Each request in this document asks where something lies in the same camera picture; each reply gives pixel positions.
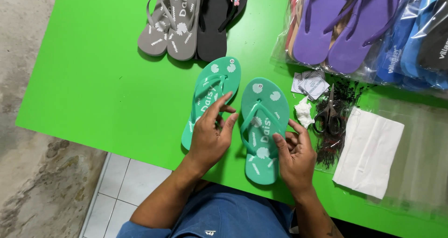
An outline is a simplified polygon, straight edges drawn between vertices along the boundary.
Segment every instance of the forearm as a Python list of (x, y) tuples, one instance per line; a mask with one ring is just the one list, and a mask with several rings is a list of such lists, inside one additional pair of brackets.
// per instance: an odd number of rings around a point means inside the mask
[(182, 161), (137, 207), (130, 220), (149, 228), (171, 229), (201, 176)]
[(320, 203), (314, 188), (306, 195), (295, 198), (295, 201), (297, 222), (302, 237), (343, 237)]

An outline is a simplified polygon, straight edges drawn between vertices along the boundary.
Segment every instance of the tiled floor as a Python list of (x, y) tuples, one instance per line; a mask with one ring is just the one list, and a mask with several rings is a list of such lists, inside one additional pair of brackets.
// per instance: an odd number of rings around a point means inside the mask
[(137, 206), (170, 174), (165, 168), (111, 154), (84, 238), (114, 238)]

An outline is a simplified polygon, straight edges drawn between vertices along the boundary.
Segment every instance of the blue shirt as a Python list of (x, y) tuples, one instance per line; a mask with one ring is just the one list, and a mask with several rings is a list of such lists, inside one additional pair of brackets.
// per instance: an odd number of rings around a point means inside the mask
[(190, 196), (173, 229), (128, 221), (117, 238), (290, 238), (292, 218), (286, 204), (212, 184)]

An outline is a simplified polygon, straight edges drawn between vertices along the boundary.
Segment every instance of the human hand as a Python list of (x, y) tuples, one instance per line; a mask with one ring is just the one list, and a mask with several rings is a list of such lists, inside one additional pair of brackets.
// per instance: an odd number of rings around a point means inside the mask
[[(224, 104), (232, 92), (215, 101), (194, 125), (191, 147), (184, 161), (202, 177), (213, 167), (230, 147), (232, 130), (238, 114), (231, 106)], [(226, 121), (219, 112), (232, 113)]]
[(304, 127), (291, 119), (288, 125), (296, 132), (287, 131), (286, 140), (277, 133), (272, 138), (279, 150), (280, 175), (294, 200), (299, 202), (303, 197), (315, 193), (312, 180), (317, 153)]

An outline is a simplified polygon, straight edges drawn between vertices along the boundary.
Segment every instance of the gray floor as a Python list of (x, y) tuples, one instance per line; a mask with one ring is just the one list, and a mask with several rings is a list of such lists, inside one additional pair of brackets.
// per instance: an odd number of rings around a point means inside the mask
[(0, 238), (77, 237), (106, 153), (14, 126), (55, 0), (0, 0)]

